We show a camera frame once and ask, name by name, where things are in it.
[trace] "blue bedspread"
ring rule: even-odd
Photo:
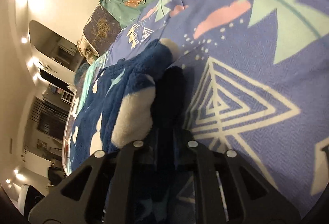
[[[176,42],[184,128],[212,150],[238,150],[303,216],[328,183],[328,34],[329,0],[159,0],[121,31],[105,66],[154,39]],[[194,201],[191,182],[182,203]]]

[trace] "screw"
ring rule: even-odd
[[[196,142],[195,140],[190,140],[187,145],[191,148],[195,148],[198,146],[198,142]]]
[[[141,140],[135,140],[135,141],[134,141],[134,146],[135,146],[136,148],[142,147],[143,145],[144,145],[144,142],[141,141]]]
[[[105,152],[103,150],[98,150],[94,153],[96,158],[102,158],[105,155]]]
[[[234,157],[237,156],[237,153],[236,153],[236,151],[234,151],[234,150],[228,150],[228,151],[226,152],[226,155],[227,155],[228,157],[234,158]]]

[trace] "recessed light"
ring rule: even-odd
[[[31,60],[29,60],[29,62],[27,63],[27,66],[29,67],[29,68],[31,68],[32,66],[33,66],[33,59],[31,59]]]

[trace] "blue fleece blanket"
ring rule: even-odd
[[[159,0],[122,30],[105,66],[154,39],[174,41],[187,79],[184,128],[212,150],[238,150],[303,216],[328,183],[328,34],[329,0]],[[103,149],[109,136],[100,134]],[[91,137],[79,140],[86,158]],[[192,178],[185,183],[180,221],[194,202]]]

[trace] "green leaf pattern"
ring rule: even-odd
[[[254,0],[248,27],[259,23],[274,10],[278,21],[274,64],[329,33],[329,16],[298,0]]]
[[[171,2],[171,0],[159,0],[157,5],[154,7],[155,11],[157,13],[157,15],[155,16],[155,21],[157,22],[159,20],[161,20],[164,16],[166,16],[169,11],[171,11],[170,8],[166,7],[166,5]]]

